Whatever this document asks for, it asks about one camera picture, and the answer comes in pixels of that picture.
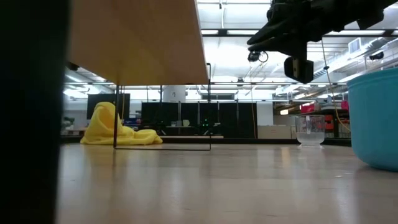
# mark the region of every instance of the yellow blanket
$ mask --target yellow blanket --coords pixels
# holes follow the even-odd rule
[[[113,144],[114,109],[114,105],[108,102],[101,102],[95,106],[81,144]],[[134,131],[122,126],[118,116],[118,144],[162,144],[162,139],[154,130]]]

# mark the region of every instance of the blue bowl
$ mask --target blue bowl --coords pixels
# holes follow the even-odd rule
[[[348,82],[354,153],[378,169],[398,171],[398,69]]]

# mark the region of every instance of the ceiling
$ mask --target ceiling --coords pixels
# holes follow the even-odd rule
[[[200,18],[201,29],[260,29],[266,22],[266,12],[269,9],[270,0],[197,0],[198,13]],[[398,4],[392,5],[384,10],[385,18],[382,22],[372,26],[370,29],[398,29]],[[348,24],[346,29],[359,29],[356,23]],[[286,55],[278,52],[268,52],[269,59],[266,63],[252,63],[247,60],[248,50],[246,41],[249,37],[204,37],[203,48],[205,58],[208,63],[211,63],[211,81],[212,82],[236,82],[238,78],[243,78],[245,82],[279,82],[286,85],[272,85],[272,86],[256,86],[257,90],[270,91],[276,90],[280,87],[286,87],[289,82],[293,80],[284,75],[283,62],[287,58]],[[348,43],[353,41],[356,37],[325,37],[323,43],[325,46],[326,59],[331,60],[333,57],[338,57],[348,50]],[[317,65],[323,66],[323,51],[320,42],[309,42],[307,45],[308,59],[315,62]],[[383,69],[382,65],[386,61],[394,61],[398,58],[398,44],[388,46],[383,49],[385,51],[385,58],[380,61],[365,62],[364,57],[357,57],[347,63],[341,63],[341,66],[331,73],[332,82],[346,79],[347,76],[357,74],[369,68]],[[81,82],[106,82],[101,77],[80,68],[77,72],[83,79],[78,78]],[[67,76],[66,82],[78,82],[71,79],[73,75]],[[327,79],[322,77],[314,80],[317,83],[327,82]],[[292,88],[294,94],[302,94],[303,91],[319,91],[318,95],[324,95],[320,86],[312,85],[306,87]],[[103,86],[101,92],[113,90],[114,86]],[[144,86],[131,87],[132,89],[140,90]],[[200,86],[187,86],[190,90],[205,88]],[[247,92],[245,96],[254,90],[251,85],[245,85],[239,88],[236,85],[221,86],[215,85],[211,89],[244,89]],[[155,93],[157,87],[151,87]]]

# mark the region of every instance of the desk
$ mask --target desk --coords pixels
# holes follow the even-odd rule
[[[69,61],[118,85],[207,84],[194,0],[73,0]]]

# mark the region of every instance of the ductwork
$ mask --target ductwork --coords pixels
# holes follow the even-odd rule
[[[65,68],[65,78],[69,78],[72,82],[95,82],[84,75],[80,75],[78,72],[72,71],[69,68]],[[114,93],[114,90],[103,85],[96,85],[95,88],[100,93]]]
[[[328,71],[331,73],[339,68],[349,65],[351,62],[354,62],[354,58],[371,55],[381,47],[395,40],[397,40],[395,37],[379,37],[376,39],[372,37],[361,37],[361,51],[351,54],[349,49],[346,49],[342,53],[326,60],[326,63],[329,66]],[[325,62],[323,60],[314,66],[314,79],[326,75],[326,70],[323,69],[324,67]]]

